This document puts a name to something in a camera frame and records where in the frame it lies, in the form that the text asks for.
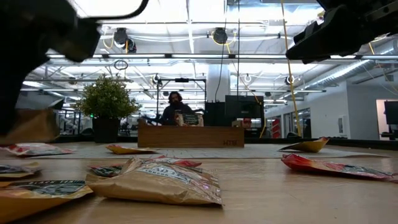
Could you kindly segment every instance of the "wooden table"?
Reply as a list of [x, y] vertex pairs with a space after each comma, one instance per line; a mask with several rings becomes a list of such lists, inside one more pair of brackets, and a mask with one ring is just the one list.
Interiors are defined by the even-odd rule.
[[[398, 171], [398, 152], [368, 151], [392, 158], [327, 159]], [[44, 170], [30, 180], [84, 179], [90, 164], [123, 159], [37, 159]], [[202, 168], [220, 177], [223, 208], [183, 207], [158, 203], [86, 197], [18, 223], [247, 223], [328, 224], [395, 223], [398, 184], [292, 172], [280, 159], [201, 159]], [[20, 164], [8, 159], [2, 164]]]

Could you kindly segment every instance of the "box on desk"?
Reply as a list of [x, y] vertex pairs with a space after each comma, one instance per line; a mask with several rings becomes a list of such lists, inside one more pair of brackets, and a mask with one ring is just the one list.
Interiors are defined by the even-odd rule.
[[140, 125], [138, 147], [244, 147], [244, 129]]

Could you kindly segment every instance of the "person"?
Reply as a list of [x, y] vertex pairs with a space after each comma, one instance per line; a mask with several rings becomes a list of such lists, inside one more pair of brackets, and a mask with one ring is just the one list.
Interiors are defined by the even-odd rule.
[[175, 114], [176, 113], [193, 113], [191, 107], [182, 103], [181, 95], [173, 91], [169, 95], [170, 106], [166, 107], [163, 111], [163, 122], [164, 125], [176, 125]]

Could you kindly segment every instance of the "white pillar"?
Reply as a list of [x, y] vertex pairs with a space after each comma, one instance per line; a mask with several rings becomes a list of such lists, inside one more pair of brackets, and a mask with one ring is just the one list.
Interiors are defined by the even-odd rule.
[[230, 95], [231, 72], [228, 65], [209, 65], [207, 74], [207, 102], [214, 103], [216, 100], [225, 102], [225, 95]]

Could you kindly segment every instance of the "black cable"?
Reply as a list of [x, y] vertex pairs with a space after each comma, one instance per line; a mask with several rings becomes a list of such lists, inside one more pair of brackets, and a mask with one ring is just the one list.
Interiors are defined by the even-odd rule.
[[142, 0], [141, 4], [139, 5], [138, 9], [135, 10], [134, 12], [124, 15], [124, 16], [99, 16], [99, 17], [89, 17], [87, 19], [92, 19], [96, 21], [100, 20], [117, 20], [117, 19], [129, 19], [138, 16], [141, 14], [144, 9], [147, 7], [149, 0]]
[[[226, 10], [225, 10], [225, 24], [224, 24], [224, 32], [226, 35]], [[214, 96], [214, 101], [217, 102], [217, 93], [218, 93], [218, 88], [220, 87], [220, 83], [221, 83], [221, 74], [223, 72], [223, 59], [224, 59], [224, 47], [225, 47], [225, 43], [223, 44], [223, 51], [221, 53], [221, 67], [220, 67], [220, 77], [218, 79], [218, 85], [217, 85], [217, 90], [216, 90], [216, 94]]]
[[241, 53], [241, 16], [239, 15], [241, 9], [241, 1], [238, 1], [238, 69], [236, 72], [238, 73], [238, 76], [236, 77], [236, 101], [239, 101], [239, 79], [240, 74], [239, 74], [239, 60], [241, 59], [240, 53]]

